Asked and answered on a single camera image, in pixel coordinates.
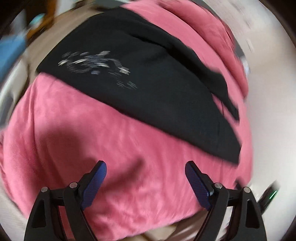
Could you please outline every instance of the silver rivet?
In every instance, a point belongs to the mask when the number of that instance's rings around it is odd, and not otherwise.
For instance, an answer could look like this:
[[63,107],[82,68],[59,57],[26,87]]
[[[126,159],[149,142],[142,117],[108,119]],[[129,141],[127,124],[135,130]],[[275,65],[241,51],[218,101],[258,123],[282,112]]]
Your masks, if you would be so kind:
[[47,190],[48,190],[48,187],[41,188],[41,192],[47,192]]
[[223,185],[221,183],[215,183],[215,188],[221,189]]
[[70,188],[76,188],[77,185],[78,185],[78,184],[77,184],[76,182],[70,183]]
[[244,188],[244,191],[245,191],[246,193],[250,193],[250,192],[251,192],[251,189],[248,188],[248,187],[245,187],[245,188]]

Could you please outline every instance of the black plastic bracket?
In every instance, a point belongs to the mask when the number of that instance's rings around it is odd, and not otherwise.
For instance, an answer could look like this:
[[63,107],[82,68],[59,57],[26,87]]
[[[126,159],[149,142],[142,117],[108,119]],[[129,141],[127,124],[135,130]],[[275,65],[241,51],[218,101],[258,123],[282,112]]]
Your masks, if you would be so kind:
[[[106,164],[99,161],[77,183],[57,190],[43,187],[31,211],[25,241],[67,241],[59,206],[65,206],[76,241],[97,241],[83,210],[92,204],[106,173]],[[229,206],[233,206],[233,211],[224,241],[267,240],[261,213],[270,203],[265,196],[273,197],[275,192],[268,189],[257,203],[250,188],[231,190],[221,183],[213,183],[193,161],[187,162],[185,174],[199,203],[209,211],[194,241],[215,241]]]

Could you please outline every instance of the bed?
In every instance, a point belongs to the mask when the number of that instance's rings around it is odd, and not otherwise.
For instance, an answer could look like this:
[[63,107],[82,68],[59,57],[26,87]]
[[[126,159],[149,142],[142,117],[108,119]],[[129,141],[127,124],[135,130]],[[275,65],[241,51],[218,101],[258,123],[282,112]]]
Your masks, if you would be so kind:
[[[108,172],[117,178],[106,180],[103,193],[86,211],[97,238],[102,240],[140,234],[200,211],[180,172],[188,160],[194,160],[203,172],[227,188],[233,188],[237,180],[247,185],[252,171],[251,134],[244,105],[248,86],[234,52],[231,31],[211,13],[186,0],[141,0],[124,7],[178,37],[206,66],[222,73],[229,96],[239,109],[240,122],[233,120],[218,99],[214,100],[235,130],[242,149],[239,165],[233,166],[40,73],[2,132],[0,167],[4,190],[27,218],[42,186],[59,188],[80,179],[97,160],[110,161]],[[184,14],[188,11],[191,17]],[[213,29],[210,33],[204,31],[209,26]],[[180,195],[186,202],[180,203]],[[2,200],[7,203],[5,195]],[[0,223],[12,240],[20,240],[26,219],[17,209],[12,213],[20,220],[20,232],[9,230],[12,222],[7,218]]]

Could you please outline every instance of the white print on black fabric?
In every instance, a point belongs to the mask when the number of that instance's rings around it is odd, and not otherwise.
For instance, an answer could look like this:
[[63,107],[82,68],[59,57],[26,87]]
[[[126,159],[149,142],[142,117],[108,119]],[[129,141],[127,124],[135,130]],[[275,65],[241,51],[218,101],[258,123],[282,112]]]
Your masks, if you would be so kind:
[[93,75],[100,74],[101,68],[108,68],[108,73],[111,74],[116,80],[117,85],[121,88],[137,89],[137,86],[128,81],[122,82],[119,77],[121,74],[129,75],[129,69],[123,67],[121,62],[114,58],[105,58],[110,51],[102,51],[99,54],[90,55],[89,52],[67,52],[62,56],[59,66],[66,64],[67,69],[73,73],[91,73]]

